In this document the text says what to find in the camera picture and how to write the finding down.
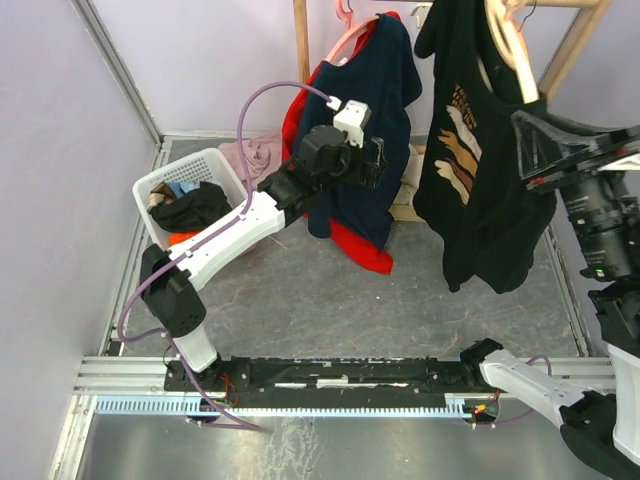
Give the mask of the black t shirt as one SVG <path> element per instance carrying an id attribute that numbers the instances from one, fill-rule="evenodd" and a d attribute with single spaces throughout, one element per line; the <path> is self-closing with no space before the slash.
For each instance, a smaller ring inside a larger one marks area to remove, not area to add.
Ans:
<path id="1" fill-rule="evenodd" d="M 170 233 L 202 231 L 231 210 L 224 190 L 207 181 L 160 183 L 147 205 L 151 218 Z"/>
<path id="2" fill-rule="evenodd" d="M 511 292 L 526 280 L 556 209 L 554 195 L 529 194 L 520 180 L 511 116 L 544 115 L 546 100 L 524 102 L 482 1 L 434 2 L 414 53 L 434 60 L 433 115 L 414 209 L 444 242 L 451 291 L 478 277 L 498 294 Z"/>

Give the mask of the cream hanger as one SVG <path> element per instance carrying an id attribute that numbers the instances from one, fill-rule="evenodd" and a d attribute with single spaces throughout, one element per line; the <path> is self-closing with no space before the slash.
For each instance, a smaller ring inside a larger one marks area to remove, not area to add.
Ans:
<path id="1" fill-rule="evenodd" d="M 417 3 L 410 12 L 410 16 L 415 19 L 416 27 L 420 28 L 433 5 L 432 1 Z"/>
<path id="2" fill-rule="evenodd" d="M 510 6 L 521 1 L 477 1 L 476 47 L 480 75 L 489 92 L 504 102 L 540 99 L 523 36 Z"/>

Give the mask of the orange t shirt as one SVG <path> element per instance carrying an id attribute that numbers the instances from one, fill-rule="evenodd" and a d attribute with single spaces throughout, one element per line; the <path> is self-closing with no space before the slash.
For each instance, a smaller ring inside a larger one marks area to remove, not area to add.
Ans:
<path id="1" fill-rule="evenodd" d="M 172 233 L 169 235 L 168 237 L 168 244 L 170 247 L 183 243 L 189 239 L 191 239 L 192 237 L 196 236 L 197 234 L 199 234 L 199 231 L 192 231 L 192 232 L 183 232 L 183 233 Z"/>

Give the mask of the peach hanger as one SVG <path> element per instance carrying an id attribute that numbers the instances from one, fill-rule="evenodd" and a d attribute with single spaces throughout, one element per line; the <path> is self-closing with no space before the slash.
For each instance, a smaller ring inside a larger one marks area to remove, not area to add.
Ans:
<path id="1" fill-rule="evenodd" d="M 517 25 L 517 31 L 521 32 L 538 7 L 538 0 L 516 1 L 514 6 L 514 15 Z"/>

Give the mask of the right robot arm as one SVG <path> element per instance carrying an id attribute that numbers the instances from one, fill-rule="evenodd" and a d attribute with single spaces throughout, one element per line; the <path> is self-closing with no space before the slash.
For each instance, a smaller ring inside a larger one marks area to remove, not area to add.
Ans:
<path id="1" fill-rule="evenodd" d="M 584 267 L 600 350 L 613 388 L 569 385 L 489 338 L 460 355 L 467 389 L 504 391 L 543 416 L 582 463 L 609 479 L 639 476 L 639 128 L 601 128 L 519 110 L 511 117 L 518 173 L 528 192 L 558 194 Z"/>

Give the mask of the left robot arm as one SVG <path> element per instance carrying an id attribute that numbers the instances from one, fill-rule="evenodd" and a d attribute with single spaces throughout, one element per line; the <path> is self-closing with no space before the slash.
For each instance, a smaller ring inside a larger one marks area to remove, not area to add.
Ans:
<path id="1" fill-rule="evenodd" d="M 313 210 L 323 194 L 342 184 L 377 186 L 386 166 L 381 138 L 355 141 L 334 126 L 316 126 L 247 201 L 174 253 L 156 245 L 144 252 L 141 298 L 188 364 L 191 383 L 209 390 L 221 378 L 218 352 L 203 327 L 206 308 L 199 290 L 258 241 Z"/>

